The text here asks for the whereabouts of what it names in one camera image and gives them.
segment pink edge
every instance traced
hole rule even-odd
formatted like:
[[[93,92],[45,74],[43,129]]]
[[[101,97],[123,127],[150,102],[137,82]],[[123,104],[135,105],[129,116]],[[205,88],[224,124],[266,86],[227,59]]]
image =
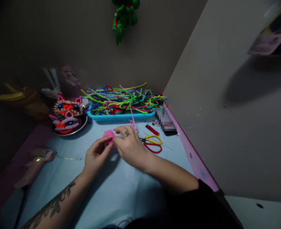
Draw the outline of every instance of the pink edge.
[[[167,105],[164,103],[163,105],[166,110],[169,112],[169,108]],[[172,118],[173,123],[175,124],[177,128],[177,132],[179,134],[179,138],[182,142],[183,148],[186,153],[187,160],[189,161],[189,164],[191,165],[191,168],[195,174],[195,177],[198,179],[201,179],[204,183],[206,183],[210,188],[214,191],[217,192],[219,190],[219,187],[211,174],[209,173],[208,169],[200,159],[198,153],[195,151],[194,147],[192,146],[191,142],[189,141],[188,137],[182,130],[181,126],[177,122],[176,119],[174,119],[173,115],[170,115]]]

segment hand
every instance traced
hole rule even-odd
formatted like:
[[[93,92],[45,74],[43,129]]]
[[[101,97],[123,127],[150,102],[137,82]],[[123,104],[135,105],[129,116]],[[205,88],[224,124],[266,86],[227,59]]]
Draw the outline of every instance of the hand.
[[[110,137],[97,139],[86,151],[85,165],[82,171],[82,174],[85,177],[92,179],[103,167],[105,160],[107,159],[112,147],[114,146],[113,144],[108,144],[106,148],[104,147],[105,142],[110,139]]]
[[[125,125],[117,127],[116,133],[123,136],[123,139],[118,136],[113,138],[122,159],[129,165],[143,170],[151,153],[144,149],[137,132],[131,126]]]

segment white wall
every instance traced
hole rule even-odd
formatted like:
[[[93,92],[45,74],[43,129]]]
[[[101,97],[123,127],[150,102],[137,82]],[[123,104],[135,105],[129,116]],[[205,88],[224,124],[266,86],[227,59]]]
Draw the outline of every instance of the white wall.
[[[226,195],[281,202],[281,58],[247,55],[275,2],[209,0],[163,94]]]
[[[245,229],[281,229],[280,202],[234,196],[225,198]]]

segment finger tattoo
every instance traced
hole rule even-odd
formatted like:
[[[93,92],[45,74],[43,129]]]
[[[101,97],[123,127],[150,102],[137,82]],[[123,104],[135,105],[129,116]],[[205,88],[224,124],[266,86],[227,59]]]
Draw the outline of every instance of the finger tattoo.
[[[127,131],[125,132],[125,135],[126,135],[126,137],[128,137],[128,136],[130,135],[130,132],[127,130]]]

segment right hand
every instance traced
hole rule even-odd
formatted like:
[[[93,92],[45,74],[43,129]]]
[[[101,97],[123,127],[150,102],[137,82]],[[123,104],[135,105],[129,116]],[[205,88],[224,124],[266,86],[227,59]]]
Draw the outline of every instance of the right hand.
[[[129,165],[143,170],[151,153],[144,149],[136,130],[129,125],[125,125],[117,127],[116,133],[121,133],[123,136],[123,139],[118,136],[113,138],[113,143],[117,146],[122,159]]]

